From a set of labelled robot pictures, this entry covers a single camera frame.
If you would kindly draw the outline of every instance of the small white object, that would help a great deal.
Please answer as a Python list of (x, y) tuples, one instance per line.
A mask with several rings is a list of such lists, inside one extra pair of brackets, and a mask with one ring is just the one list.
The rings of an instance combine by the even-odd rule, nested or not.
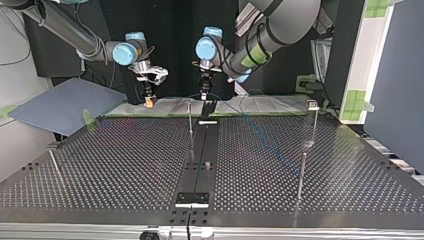
[(375, 106), (369, 102), (365, 102), (364, 110), (367, 112), (374, 112)]
[(200, 204), (200, 203), (186, 203), (186, 204), (175, 204), (176, 208), (209, 208), (209, 204)]
[(319, 110), (318, 102), (315, 101), (315, 100), (306, 101), (306, 107), (308, 108), (308, 111), (318, 111)]
[(199, 121), (199, 125), (216, 125), (218, 124), (217, 121)]
[(202, 228), (201, 239), (202, 240), (213, 239), (213, 228), (211, 227)]

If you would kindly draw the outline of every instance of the cable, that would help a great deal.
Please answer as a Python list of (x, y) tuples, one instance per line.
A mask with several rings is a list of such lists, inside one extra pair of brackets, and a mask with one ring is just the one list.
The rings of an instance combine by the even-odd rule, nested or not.
[(93, 37), (96, 39), (96, 50), (91, 54), (84, 54), (84, 55), (87, 58), (90, 58), (90, 57), (96, 56), (97, 54), (99, 54), (101, 52), (102, 55), (103, 55), (103, 58), (105, 59), (105, 65), (108, 65), (109, 57), (108, 57), (108, 53), (107, 53), (107, 50), (106, 50), (105, 42), (103, 41), (102, 38), (100, 38), (97, 34), (95, 34), (89, 27), (87, 27), (84, 23), (82, 23), (81, 18), (79, 17), (80, 6), (81, 6), (81, 3), (74, 5), (75, 17), (76, 17), (77, 21), (79, 22), (79, 24), (81, 24), (85, 29), (87, 29), (93, 35)]
[(113, 72), (112, 72), (112, 80), (110, 81), (109, 88), (112, 88), (113, 81), (115, 80), (115, 71), (116, 71), (116, 63), (113, 63)]
[(218, 50), (218, 57), (219, 57), (219, 62), (220, 62), (220, 65), (218, 66), (218, 68), (220, 68), (221, 69), (221, 71), (222, 72), (224, 72), (224, 70), (223, 70), (223, 68), (222, 68), (222, 66), (225, 64), (233, 73), (235, 73), (235, 74), (237, 74), (237, 75), (240, 75), (240, 76), (250, 76), (250, 75), (252, 75), (254, 72), (256, 72), (261, 66), (263, 66), (263, 65), (265, 65), (265, 64), (267, 64), (270, 60), (271, 60), (271, 56), (268, 54), (268, 52), (266, 51), (266, 49), (265, 49), (265, 47), (263, 46), (263, 44), (262, 44), (262, 41), (261, 41), (261, 36), (260, 36), (260, 30), (262, 29), (262, 27), (264, 26), (264, 24), (263, 23), (261, 23), (261, 24), (259, 24), (258, 25), (258, 27), (256, 28), (256, 39), (257, 39), (257, 42), (258, 42), (258, 45), (259, 45), (259, 47), (260, 47), (260, 49), (261, 49), (261, 51), (265, 54), (265, 56), (266, 56), (266, 58), (267, 58), (267, 61), (265, 62), (265, 63), (258, 63), (257, 61), (256, 61), (256, 59), (254, 59), (253, 58), (253, 56), (251, 55), (251, 53), (250, 53), (250, 50), (249, 50), (249, 37), (250, 37), (250, 32), (251, 32), (251, 30), (252, 30), (252, 28), (253, 28), (253, 26), (255, 25), (255, 23), (256, 23), (256, 21), (259, 19), (259, 17), (261, 16), (261, 14), (258, 14), (256, 17), (255, 17), (255, 19), (252, 21), (252, 23), (250, 24), (250, 26), (249, 26), (249, 29), (247, 30), (247, 33), (246, 33), (246, 36), (245, 36), (245, 49), (246, 49), (246, 52), (247, 52), (247, 55), (248, 55), (248, 57), (250, 58), (250, 60), (254, 63), (254, 64), (256, 64), (256, 68), (254, 68), (250, 73), (241, 73), (241, 72), (238, 72), (238, 71), (236, 71), (234, 68), (233, 68), (233, 66), (228, 62), (228, 60), (227, 60), (227, 58), (228, 58), (228, 56), (231, 54), (231, 52), (229, 52), (229, 54), (227, 55), (226, 54), (226, 51), (227, 51), (227, 49), (226, 48), (223, 48), (223, 53), (221, 52), (221, 50), (220, 50), (220, 48), (218, 47), (218, 44), (217, 44), (217, 42), (215, 41), (215, 39), (213, 39), (211, 36), (206, 36), (206, 37), (208, 37), (209, 39), (211, 39), (212, 40), (212, 42), (213, 42), (213, 44), (215, 45), (215, 48)]
[(29, 56), (31, 56), (31, 49), (28, 50), (27, 55), (24, 58), (22, 58), (21, 60), (18, 60), (18, 61), (15, 61), (15, 62), (10, 62), (10, 63), (0, 63), (0, 66), (1, 67), (2, 66), (10, 66), (10, 65), (17, 64), (17, 63), (21, 63), (21, 62), (27, 60), (29, 58)]
[(140, 99), (140, 96), (138, 95), (137, 86), (138, 86), (138, 84), (135, 84), (135, 85), (134, 85), (135, 95), (137, 96), (138, 101), (143, 102), (143, 100), (141, 100), (141, 99)]
[(93, 67), (91, 67), (90, 65), (88, 65), (88, 64), (86, 64), (85, 65), (86, 67), (87, 67), (87, 69), (88, 69), (88, 71), (94, 76), (94, 74), (93, 74), (93, 72), (91, 71), (91, 70), (93, 70), (97, 75), (99, 75), (101, 78), (102, 78), (102, 80), (103, 80), (103, 83), (100, 83), (100, 81), (99, 81), (99, 79), (98, 78), (96, 78), (98, 81), (99, 81), (99, 83), (101, 84), (101, 85), (103, 85), (104, 87), (106, 87), (107, 85), (107, 81), (106, 81), (106, 79), (105, 79), (105, 77), (103, 77), (103, 75), (101, 74), (101, 73), (99, 73), (96, 69), (94, 69)]
[(187, 218), (187, 226), (186, 226), (186, 230), (187, 230), (187, 240), (191, 240), (191, 233), (190, 233), (190, 220), (191, 220), (191, 211), (193, 210), (193, 207), (190, 208), (190, 212), (188, 214), (188, 218)]
[[(320, 13), (321, 13), (321, 6), (320, 6), (319, 11), (318, 11), (317, 21), (316, 21), (316, 24), (315, 24), (315, 29), (318, 29), (318, 23), (319, 23), (319, 15), (320, 15)], [(328, 101), (333, 106), (335, 106), (334, 103), (333, 103), (333, 101), (331, 101), (330, 96), (328, 95), (328, 92), (327, 92), (327, 89), (325, 88), (325, 84), (323, 82), (323, 79), (321, 79), (321, 69), (320, 69), (320, 66), (318, 64), (317, 40), (314, 39), (313, 41), (314, 41), (314, 45), (315, 45), (315, 49), (314, 50), (315, 50), (315, 56), (316, 56), (315, 66), (317, 67), (317, 72), (318, 72), (317, 79), (321, 83), (322, 88), (324, 89), (324, 93), (327, 96)], [(339, 115), (339, 113), (337, 113), (336, 109), (334, 109), (334, 112), (336, 113), (337, 117), (340, 118), (340, 115)]]
[[(0, 8), (1, 12), (3, 13), (3, 16), (6, 17), (7, 21), (9, 22), (9, 24), (14, 28), (14, 30), (21, 36), (23, 37), (25, 40), (28, 41), (28, 38), (21, 32), (19, 31), (18, 27), (16, 27), (16, 25), (13, 23), (13, 21), (9, 18), (9, 16), (7, 16), (7, 14), (4, 12), (3, 8)], [(28, 45), (28, 53), (25, 55), (25, 57), (23, 57), (20, 60), (17, 61), (13, 61), (13, 62), (9, 62), (9, 63), (0, 63), (0, 67), (3, 66), (10, 66), (10, 65), (14, 65), (14, 64), (18, 64), (21, 63), (25, 60), (27, 60), (29, 58), (29, 56), (31, 56), (31, 48)]]

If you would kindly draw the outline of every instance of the metal rod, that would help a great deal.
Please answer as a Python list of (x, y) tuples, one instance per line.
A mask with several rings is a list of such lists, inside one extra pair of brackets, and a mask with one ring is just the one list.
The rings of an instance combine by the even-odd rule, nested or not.
[(303, 153), (302, 160), (300, 162), (299, 188), (297, 191), (297, 199), (299, 201), (302, 199), (303, 177), (305, 174), (306, 157), (307, 157), (307, 153)]
[(188, 121), (190, 126), (190, 137), (193, 138), (193, 122), (191, 118), (191, 101), (190, 100), (188, 100), (187, 112), (188, 112)]
[(318, 122), (318, 111), (315, 111), (315, 120), (314, 120), (314, 136), (315, 136), (315, 130), (317, 129), (317, 122)]
[(56, 170), (60, 172), (59, 166), (57, 165), (56, 158), (54, 157), (53, 151), (52, 150), (49, 150), (49, 153), (50, 153), (50, 157), (51, 157), (51, 159), (53, 161), (54, 168), (56, 168)]
[[(62, 11), (56, 3), (43, 1), (43, 4), (47, 15), (43, 24), (45, 28), (83, 54), (89, 55), (96, 51), (98, 42), (92, 32)], [(23, 12), (38, 23), (43, 20), (36, 7), (30, 7)]]

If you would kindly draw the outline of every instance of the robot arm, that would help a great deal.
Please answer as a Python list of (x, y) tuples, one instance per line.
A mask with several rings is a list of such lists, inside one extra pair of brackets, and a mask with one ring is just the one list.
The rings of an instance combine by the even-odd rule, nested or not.
[[(236, 53), (232, 53), (221, 44), (223, 35), (221, 29), (205, 28), (203, 37), (196, 45), (196, 54), (200, 59), (198, 65), (202, 70), (204, 82), (210, 82), (212, 72), (217, 69), (228, 75), (229, 82), (246, 81), (252, 71), (271, 59), (273, 52), (296, 43), (309, 31), (321, 4), (321, 0), (250, 0), (249, 2), (265, 15), (266, 22), (260, 23), (256, 32), (249, 36), (257, 18), (252, 22), (243, 46)], [(205, 100), (208, 90), (202, 87), (201, 91)]]
[[(139, 81), (154, 82), (160, 85), (168, 76), (164, 68), (152, 66), (149, 56), (154, 48), (148, 48), (142, 32), (125, 35), (124, 42), (104, 42), (93, 31), (73, 17), (63, 12), (56, 3), (83, 3), (88, 0), (0, 0), (4, 6), (22, 11), (33, 20), (45, 27), (62, 40), (73, 46), (78, 55), (88, 61), (114, 61), (122, 66), (128, 66), (137, 75)], [(152, 101), (154, 94), (149, 91), (146, 100)]]

